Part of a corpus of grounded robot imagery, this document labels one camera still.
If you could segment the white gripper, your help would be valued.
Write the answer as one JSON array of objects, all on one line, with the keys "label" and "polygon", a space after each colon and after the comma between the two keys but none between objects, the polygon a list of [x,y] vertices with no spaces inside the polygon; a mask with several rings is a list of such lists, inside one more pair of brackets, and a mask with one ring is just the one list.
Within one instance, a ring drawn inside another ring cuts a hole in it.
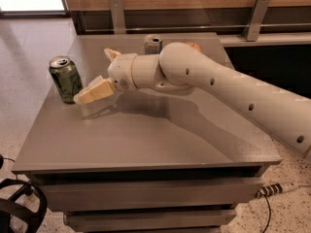
[{"label": "white gripper", "polygon": [[84,105],[109,97],[115,93],[116,89],[124,92],[137,89],[132,78],[132,65],[137,53],[121,55],[120,52],[111,49],[104,49],[104,53],[112,62],[108,67],[111,80],[104,79],[102,76],[96,77],[74,96],[76,104]]}]

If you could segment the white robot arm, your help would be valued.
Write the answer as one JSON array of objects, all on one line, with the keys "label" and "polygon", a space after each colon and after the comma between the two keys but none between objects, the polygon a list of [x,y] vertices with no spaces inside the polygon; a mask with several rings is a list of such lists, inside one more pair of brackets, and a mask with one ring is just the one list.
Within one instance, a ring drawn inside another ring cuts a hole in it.
[{"label": "white robot arm", "polygon": [[74,96],[75,103],[92,103],[118,90],[176,93],[198,87],[303,158],[310,157],[310,99],[225,67],[185,43],[170,43],[159,54],[104,52],[111,60],[108,77],[91,81]]}]

